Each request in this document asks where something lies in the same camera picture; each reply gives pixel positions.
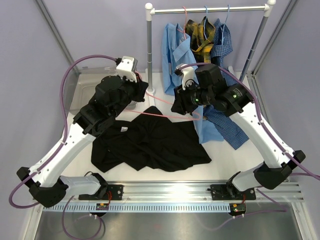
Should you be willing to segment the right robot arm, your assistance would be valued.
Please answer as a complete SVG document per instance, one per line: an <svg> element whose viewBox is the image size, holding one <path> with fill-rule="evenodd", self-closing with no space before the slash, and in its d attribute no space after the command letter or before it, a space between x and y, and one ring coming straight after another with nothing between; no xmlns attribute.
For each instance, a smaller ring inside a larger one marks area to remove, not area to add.
<svg viewBox="0 0 320 240"><path fill-rule="evenodd" d="M180 64L174 72L181 77L181 85L174 89L172 112L185 115L199 106L213 106L244 131L263 158L256 167L239 171L226 182L224 192L230 198L237 199L252 188L275 189L306 158L303 151L293 150L275 133L242 82L227 84L222 72L233 78L232 73L203 62Z"/></svg>

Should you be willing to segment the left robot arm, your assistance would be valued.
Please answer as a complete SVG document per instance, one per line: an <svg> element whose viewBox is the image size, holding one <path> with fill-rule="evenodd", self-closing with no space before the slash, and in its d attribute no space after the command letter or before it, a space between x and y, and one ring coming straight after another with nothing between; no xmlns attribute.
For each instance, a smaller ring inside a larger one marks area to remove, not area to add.
<svg viewBox="0 0 320 240"><path fill-rule="evenodd" d="M21 167L17 171L17 176L39 204L50 208L71 196L88 195L101 200L107 195L108 183L98 173L75 177L62 173L86 146L114 124L116 117L131 102L144 102L148 86L140 77L130 81L110 75L101 80L88 104L73 118L62 143L57 143L53 152L34 166Z"/></svg>

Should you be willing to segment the black shirt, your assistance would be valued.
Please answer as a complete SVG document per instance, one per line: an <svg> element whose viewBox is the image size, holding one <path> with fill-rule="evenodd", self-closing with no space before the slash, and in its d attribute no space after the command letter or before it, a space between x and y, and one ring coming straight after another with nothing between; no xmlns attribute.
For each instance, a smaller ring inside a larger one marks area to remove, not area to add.
<svg viewBox="0 0 320 240"><path fill-rule="evenodd" d="M122 163L136 171L176 172L211 161L192 121L172 122L155 106L132 121L115 121L93 141L91 151L91 163L103 173Z"/></svg>

